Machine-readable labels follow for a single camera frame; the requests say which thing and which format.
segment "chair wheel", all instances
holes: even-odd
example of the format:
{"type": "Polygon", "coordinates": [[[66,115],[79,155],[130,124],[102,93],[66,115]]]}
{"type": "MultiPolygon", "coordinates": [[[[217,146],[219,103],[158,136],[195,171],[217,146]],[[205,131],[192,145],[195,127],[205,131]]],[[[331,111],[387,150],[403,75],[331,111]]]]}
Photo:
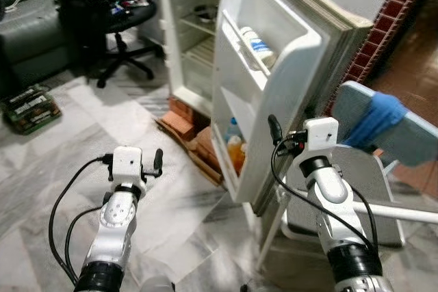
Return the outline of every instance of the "chair wheel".
{"type": "Polygon", "coordinates": [[[106,85],[107,85],[107,82],[105,80],[98,80],[97,81],[97,87],[98,88],[103,89],[103,88],[105,88],[106,85]]]}

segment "refrigerator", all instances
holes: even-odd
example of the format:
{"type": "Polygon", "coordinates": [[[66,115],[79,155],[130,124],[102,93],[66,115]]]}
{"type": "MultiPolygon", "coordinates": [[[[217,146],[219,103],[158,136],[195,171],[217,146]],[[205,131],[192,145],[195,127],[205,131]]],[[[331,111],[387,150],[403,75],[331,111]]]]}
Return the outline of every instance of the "refrigerator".
{"type": "Polygon", "coordinates": [[[211,118],[212,142],[235,202],[263,212],[273,192],[268,116],[278,118],[283,135],[321,116],[371,26],[331,0],[162,0],[172,94],[211,118]],[[216,21],[200,22],[198,5],[217,5],[216,21]],[[243,27],[274,52],[274,66],[259,58],[243,27]],[[247,145],[240,174],[225,142],[231,118],[247,145]]]}

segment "red tile wall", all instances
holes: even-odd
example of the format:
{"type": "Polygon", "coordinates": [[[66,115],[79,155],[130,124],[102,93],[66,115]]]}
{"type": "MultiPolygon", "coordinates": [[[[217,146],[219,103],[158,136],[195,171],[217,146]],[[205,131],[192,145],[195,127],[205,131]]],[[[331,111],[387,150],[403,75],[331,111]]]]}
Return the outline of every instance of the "red tile wall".
{"type": "MultiPolygon", "coordinates": [[[[361,83],[365,80],[414,3],[415,0],[386,0],[374,21],[374,26],[369,32],[367,40],[352,60],[341,83],[349,80],[361,83]]],[[[330,114],[335,98],[336,93],[328,102],[326,114],[330,114]]]]}

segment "white metal rod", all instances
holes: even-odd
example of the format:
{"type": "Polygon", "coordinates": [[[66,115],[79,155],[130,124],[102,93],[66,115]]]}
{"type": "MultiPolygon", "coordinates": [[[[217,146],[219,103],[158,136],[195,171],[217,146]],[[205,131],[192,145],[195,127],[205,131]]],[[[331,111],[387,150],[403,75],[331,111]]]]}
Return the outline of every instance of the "white metal rod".
{"type": "MultiPolygon", "coordinates": [[[[353,202],[355,211],[360,213],[367,213],[367,209],[362,202],[353,202]]],[[[378,204],[370,204],[371,211],[374,215],[381,217],[388,217],[401,220],[409,220],[413,222],[426,222],[429,224],[438,225],[438,213],[430,211],[421,211],[400,208],[395,206],[385,206],[378,204]]]]}

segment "blue towel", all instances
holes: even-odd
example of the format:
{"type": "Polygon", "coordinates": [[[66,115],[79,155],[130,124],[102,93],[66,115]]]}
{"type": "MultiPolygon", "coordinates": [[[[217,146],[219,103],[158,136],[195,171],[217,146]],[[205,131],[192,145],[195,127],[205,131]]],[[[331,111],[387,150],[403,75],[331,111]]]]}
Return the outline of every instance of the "blue towel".
{"type": "Polygon", "coordinates": [[[364,149],[371,146],[374,138],[398,124],[408,109],[398,98],[376,92],[364,117],[351,131],[345,145],[364,149]]]}

